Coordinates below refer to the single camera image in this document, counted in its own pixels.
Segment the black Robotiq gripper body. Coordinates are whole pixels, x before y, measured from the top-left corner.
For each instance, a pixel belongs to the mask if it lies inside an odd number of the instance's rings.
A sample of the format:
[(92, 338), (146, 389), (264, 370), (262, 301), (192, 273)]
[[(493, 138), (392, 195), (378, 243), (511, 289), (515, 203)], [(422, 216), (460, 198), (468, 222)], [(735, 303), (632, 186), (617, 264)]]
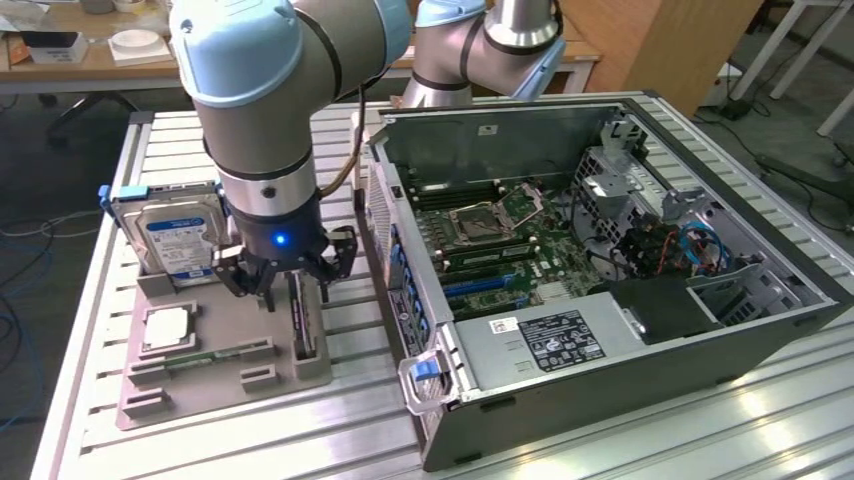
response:
[(321, 226), (317, 199), (284, 215), (260, 216), (228, 204), (252, 267), (252, 293), (264, 295), (278, 272), (304, 270), (320, 282), (332, 280), (332, 264), (322, 258), (329, 240)]

